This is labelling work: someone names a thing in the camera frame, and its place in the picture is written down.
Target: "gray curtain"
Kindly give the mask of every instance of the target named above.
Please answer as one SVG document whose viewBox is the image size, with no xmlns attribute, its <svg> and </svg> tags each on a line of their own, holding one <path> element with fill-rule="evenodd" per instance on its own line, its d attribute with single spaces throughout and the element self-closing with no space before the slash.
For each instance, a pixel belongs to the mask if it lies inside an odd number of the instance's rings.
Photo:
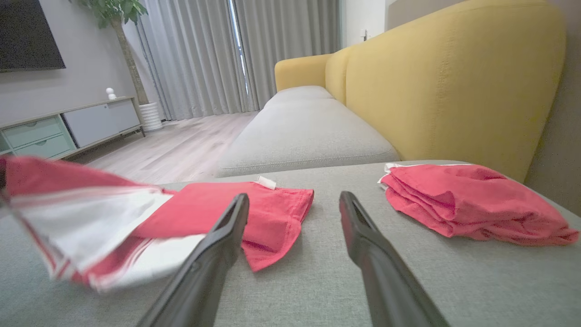
<svg viewBox="0 0 581 327">
<path fill-rule="evenodd" d="M 252 110 L 228 0 L 142 3 L 139 30 L 170 119 Z"/>
<path fill-rule="evenodd" d="M 339 0 L 232 0 L 254 109 L 276 93 L 274 65 L 340 48 Z"/>
</svg>

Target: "wall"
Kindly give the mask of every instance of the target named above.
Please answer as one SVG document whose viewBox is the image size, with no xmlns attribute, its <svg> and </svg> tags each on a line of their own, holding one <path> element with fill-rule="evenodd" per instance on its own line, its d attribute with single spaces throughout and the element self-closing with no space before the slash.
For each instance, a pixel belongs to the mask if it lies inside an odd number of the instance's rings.
<svg viewBox="0 0 581 327">
<path fill-rule="evenodd" d="M 463 0 L 397 0 L 386 10 L 385 30 L 411 22 Z"/>
<path fill-rule="evenodd" d="M 581 215 L 581 2 L 548 0 L 567 24 L 561 84 L 525 184 Z"/>
<path fill-rule="evenodd" d="M 385 31 L 386 8 L 394 0 L 341 0 L 343 47 L 363 42 L 361 30 L 369 38 Z"/>
<path fill-rule="evenodd" d="M 135 89 L 115 32 L 68 0 L 40 0 L 67 68 L 0 73 L 0 123 L 107 100 Z"/>
</svg>

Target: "wooden floor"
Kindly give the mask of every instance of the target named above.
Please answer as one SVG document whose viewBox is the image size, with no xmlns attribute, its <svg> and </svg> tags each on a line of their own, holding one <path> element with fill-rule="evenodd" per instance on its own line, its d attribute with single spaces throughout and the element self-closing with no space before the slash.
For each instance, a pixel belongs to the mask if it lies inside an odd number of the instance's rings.
<svg viewBox="0 0 581 327">
<path fill-rule="evenodd" d="M 210 179 L 220 156 L 257 113 L 166 122 L 145 138 L 138 133 L 114 140 L 69 161 L 147 184 Z"/>
</svg>

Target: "tree trunk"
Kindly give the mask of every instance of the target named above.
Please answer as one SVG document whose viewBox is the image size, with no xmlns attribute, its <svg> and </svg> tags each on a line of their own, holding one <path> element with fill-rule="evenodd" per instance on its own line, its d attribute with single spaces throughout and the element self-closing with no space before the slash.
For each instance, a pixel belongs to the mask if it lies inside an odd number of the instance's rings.
<svg viewBox="0 0 581 327">
<path fill-rule="evenodd" d="M 117 33 L 117 38 L 119 39 L 121 50 L 123 50 L 123 56 L 127 62 L 127 67 L 129 67 L 129 73 L 131 74 L 131 79 L 133 80 L 133 86 L 137 92 L 137 101 L 139 102 L 139 105 L 146 105 L 149 103 L 149 100 L 147 99 L 147 94 L 145 93 L 144 85 L 141 82 L 139 72 L 137 71 L 137 66 L 135 65 L 133 54 L 131 53 L 131 47 L 129 46 L 127 38 L 125 37 L 121 18 L 112 19 L 111 26 L 113 26 L 113 29 Z"/>
</svg>

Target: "plant pot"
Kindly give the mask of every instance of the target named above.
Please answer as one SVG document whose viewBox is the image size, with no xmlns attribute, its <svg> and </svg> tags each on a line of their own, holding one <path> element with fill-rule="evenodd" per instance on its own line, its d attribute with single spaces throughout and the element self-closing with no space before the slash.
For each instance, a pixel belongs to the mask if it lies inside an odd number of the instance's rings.
<svg viewBox="0 0 581 327">
<path fill-rule="evenodd" d="M 144 131 L 154 131 L 163 128 L 162 120 L 159 118 L 157 102 L 152 104 L 140 105 L 139 111 L 143 119 Z"/>
</svg>

